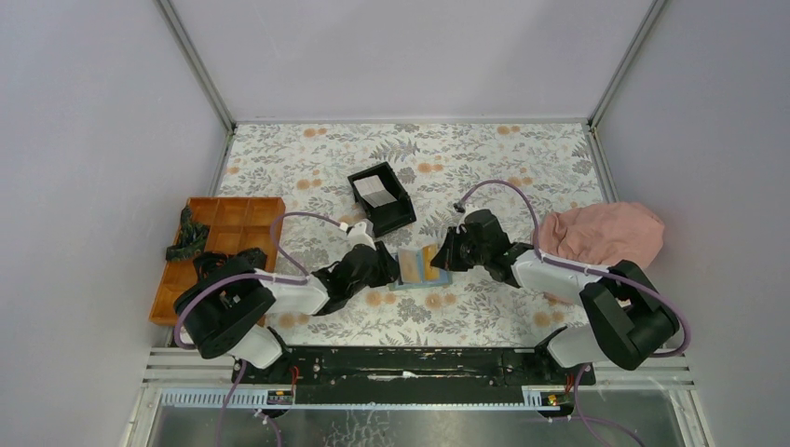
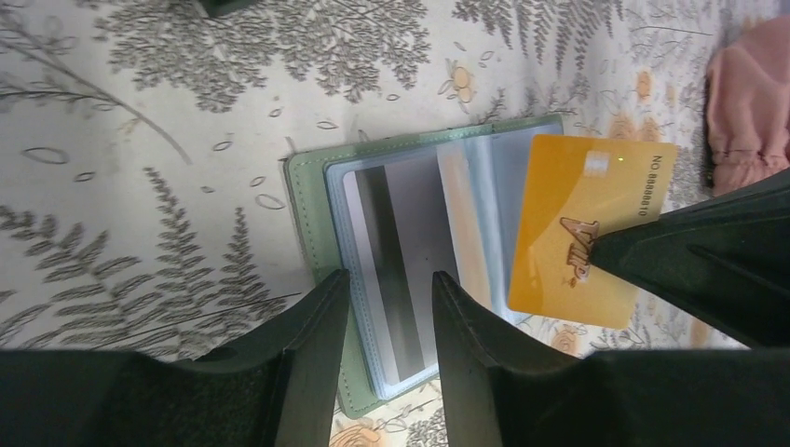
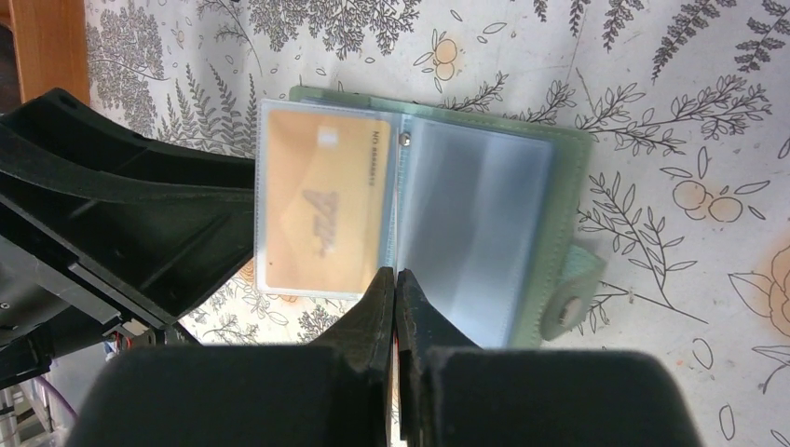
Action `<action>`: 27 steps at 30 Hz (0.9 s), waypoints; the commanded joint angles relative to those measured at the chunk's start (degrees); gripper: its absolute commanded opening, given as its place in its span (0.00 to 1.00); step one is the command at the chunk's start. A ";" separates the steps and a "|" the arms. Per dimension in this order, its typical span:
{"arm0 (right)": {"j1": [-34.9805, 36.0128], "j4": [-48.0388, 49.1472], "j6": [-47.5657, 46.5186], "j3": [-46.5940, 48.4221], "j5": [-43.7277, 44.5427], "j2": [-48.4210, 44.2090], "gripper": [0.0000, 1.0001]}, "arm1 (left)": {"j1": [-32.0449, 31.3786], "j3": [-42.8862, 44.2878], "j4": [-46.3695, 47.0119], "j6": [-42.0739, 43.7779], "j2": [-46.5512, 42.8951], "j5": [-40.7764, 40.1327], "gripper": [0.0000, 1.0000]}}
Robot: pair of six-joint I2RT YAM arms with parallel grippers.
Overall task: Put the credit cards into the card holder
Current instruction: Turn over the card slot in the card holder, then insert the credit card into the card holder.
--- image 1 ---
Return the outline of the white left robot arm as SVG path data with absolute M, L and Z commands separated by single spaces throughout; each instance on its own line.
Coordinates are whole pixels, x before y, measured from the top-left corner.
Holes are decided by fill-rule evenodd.
M 236 256 L 184 292 L 175 302 L 173 338 L 204 359 L 229 354 L 251 364 L 268 383 L 289 370 L 284 341 L 259 326 L 268 314 L 325 316 L 341 310 L 365 288 L 379 288 L 400 276 L 385 245 L 358 244 L 340 261 L 305 277 L 275 276 Z

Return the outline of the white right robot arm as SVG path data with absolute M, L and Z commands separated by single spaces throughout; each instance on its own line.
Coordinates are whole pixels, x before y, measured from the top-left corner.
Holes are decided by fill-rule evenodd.
M 560 328 L 534 347 L 536 375 L 549 384 L 585 363 L 608 360 L 633 371 L 682 328 L 637 264 L 589 265 L 544 254 L 510 240 L 490 210 L 467 213 L 449 227 L 430 264 L 449 272 L 480 266 L 496 282 L 544 291 L 583 308 L 586 324 Z

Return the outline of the gold credit card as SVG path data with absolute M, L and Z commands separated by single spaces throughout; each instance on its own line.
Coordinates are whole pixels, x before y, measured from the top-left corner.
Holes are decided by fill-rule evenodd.
M 422 281 L 422 266 L 418 254 L 419 251 L 407 248 L 400 248 L 398 250 L 398 262 L 402 283 L 416 284 Z
M 441 270 L 431 264 L 433 258 L 438 252 L 438 245 L 436 243 L 429 244 L 422 248 L 423 256 L 423 273 L 427 282 L 438 281 L 441 278 Z

